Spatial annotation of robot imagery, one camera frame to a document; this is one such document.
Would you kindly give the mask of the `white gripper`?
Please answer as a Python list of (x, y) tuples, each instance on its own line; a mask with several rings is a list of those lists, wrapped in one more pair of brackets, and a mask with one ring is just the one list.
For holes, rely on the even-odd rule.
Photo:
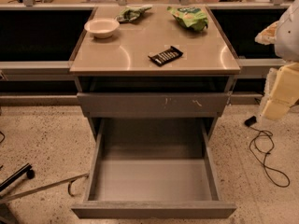
[(281, 119), (298, 100), (299, 63), (271, 68), (264, 85), (261, 116), (270, 120)]

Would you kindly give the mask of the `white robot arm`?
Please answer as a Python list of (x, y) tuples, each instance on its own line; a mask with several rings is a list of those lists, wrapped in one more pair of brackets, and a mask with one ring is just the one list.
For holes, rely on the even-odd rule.
[(254, 40), (263, 45), (273, 44), (276, 55), (288, 62), (279, 69), (270, 69), (260, 104), (261, 117), (278, 120), (299, 100), (299, 0)]

